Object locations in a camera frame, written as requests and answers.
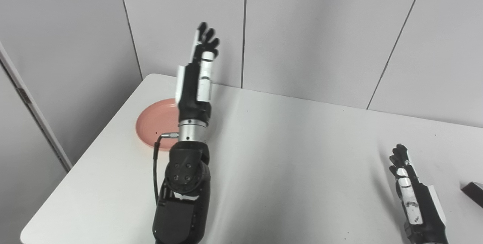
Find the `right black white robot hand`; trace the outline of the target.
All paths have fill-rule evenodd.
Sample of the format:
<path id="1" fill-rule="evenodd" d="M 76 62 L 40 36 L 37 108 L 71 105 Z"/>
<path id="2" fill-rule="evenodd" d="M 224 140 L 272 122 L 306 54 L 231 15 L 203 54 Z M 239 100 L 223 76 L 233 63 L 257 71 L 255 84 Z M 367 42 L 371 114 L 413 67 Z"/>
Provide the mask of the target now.
<path id="1" fill-rule="evenodd" d="M 412 244 L 448 244 L 446 217 L 433 185 L 417 176 L 407 148 L 397 144 L 389 157 L 396 193 L 406 217 L 404 231 Z"/>

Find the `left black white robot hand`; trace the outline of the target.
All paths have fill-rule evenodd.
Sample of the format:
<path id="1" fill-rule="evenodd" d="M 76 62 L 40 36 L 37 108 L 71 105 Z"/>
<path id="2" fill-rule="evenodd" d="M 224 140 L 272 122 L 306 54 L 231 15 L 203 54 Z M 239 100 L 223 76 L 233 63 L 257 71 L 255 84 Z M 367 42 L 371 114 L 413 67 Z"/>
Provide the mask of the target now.
<path id="1" fill-rule="evenodd" d="M 179 66 L 175 101 L 179 122 L 198 120 L 208 125 L 212 115 L 212 67 L 220 40 L 202 21 L 195 31 L 191 60 Z"/>

